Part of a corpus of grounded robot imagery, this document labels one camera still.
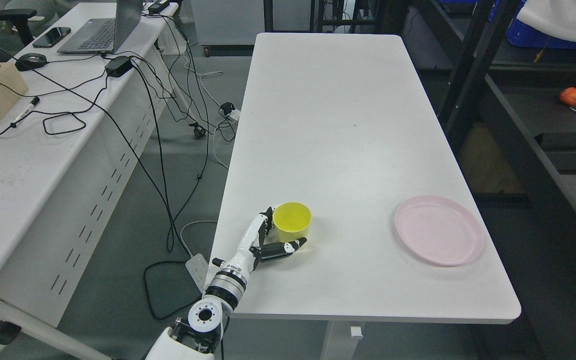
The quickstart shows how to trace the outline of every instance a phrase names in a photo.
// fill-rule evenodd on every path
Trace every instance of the caster wheel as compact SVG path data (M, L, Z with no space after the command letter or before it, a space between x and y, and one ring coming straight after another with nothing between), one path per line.
M194 137L197 139L201 139L206 135L206 129L201 126L195 126L192 132L194 133Z

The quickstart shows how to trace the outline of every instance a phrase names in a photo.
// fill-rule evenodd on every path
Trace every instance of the chair armrest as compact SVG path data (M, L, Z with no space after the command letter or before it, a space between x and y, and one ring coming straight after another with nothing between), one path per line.
M0 10L0 21L13 21L17 19L28 20L36 15L36 9L5 9Z
M16 27L23 45L28 45L34 40L30 27L28 27L28 19L36 15L36 9L5 9L0 10L0 21L11 22Z

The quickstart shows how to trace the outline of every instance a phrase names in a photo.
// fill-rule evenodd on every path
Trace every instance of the pink plate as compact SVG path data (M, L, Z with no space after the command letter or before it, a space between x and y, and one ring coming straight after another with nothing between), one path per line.
M475 260L484 246L482 226L473 214L441 196L407 199L395 212L395 226L413 253L445 267Z

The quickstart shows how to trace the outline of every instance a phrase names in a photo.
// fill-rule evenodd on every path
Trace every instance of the computer mouse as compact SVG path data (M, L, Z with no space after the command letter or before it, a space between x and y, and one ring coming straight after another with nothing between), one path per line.
M18 57L18 60L14 62L14 67L19 71L29 71L42 68L46 64L48 64L46 55L28 52Z

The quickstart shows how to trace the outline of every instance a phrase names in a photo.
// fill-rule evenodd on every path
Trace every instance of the smartphone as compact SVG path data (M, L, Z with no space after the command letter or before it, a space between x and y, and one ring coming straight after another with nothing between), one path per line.
M70 33L70 27L53 27L46 34L43 34L42 37L36 39L32 46L35 48L52 48Z

